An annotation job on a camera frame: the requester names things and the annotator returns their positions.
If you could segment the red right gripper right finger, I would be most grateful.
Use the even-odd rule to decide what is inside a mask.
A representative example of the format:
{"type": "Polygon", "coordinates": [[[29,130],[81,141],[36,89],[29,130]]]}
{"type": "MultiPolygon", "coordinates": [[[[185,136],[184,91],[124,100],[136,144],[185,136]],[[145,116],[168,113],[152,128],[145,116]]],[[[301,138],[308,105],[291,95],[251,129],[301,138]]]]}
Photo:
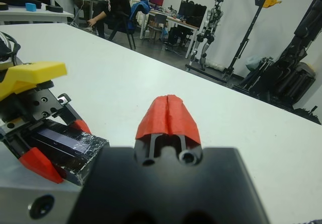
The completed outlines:
{"type": "Polygon", "coordinates": [[[168,95],[167,104],[168,134],[179,141],[179,160],[183,164],[197,164],[202,155],[197,124],[181,98],[168,95]]]}

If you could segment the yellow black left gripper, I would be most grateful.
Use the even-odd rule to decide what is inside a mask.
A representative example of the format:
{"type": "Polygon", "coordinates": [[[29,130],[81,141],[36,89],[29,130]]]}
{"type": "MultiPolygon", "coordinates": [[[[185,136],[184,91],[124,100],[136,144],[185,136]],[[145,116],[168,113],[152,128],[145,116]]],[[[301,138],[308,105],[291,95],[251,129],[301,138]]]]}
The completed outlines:
{"type": "Polygon", "coordinates": [[[47,130],[47,118],[60,117],[66,125],[91,134],[70,97],[50,91],[52,80],[66,74],[63,62],[34,62],[9,67],[1,81],[1,141],[25,168],[57,184],[63,178],[36,142],[70,157],[75,150],[71,140],[59,143],[60,135],[47,130]]]}

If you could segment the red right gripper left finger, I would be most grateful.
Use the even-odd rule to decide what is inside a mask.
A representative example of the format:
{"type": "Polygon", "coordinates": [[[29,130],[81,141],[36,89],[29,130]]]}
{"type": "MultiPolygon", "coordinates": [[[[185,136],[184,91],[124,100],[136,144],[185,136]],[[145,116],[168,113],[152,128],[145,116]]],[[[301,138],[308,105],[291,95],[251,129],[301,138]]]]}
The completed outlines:
{"type": "Polygon", "coordinates": [[[140,163],[160,156],[164,139],[168,134],[168,97],[159,96],[150,105],[140,122],[135,136],[135,157],[140,163]]]}

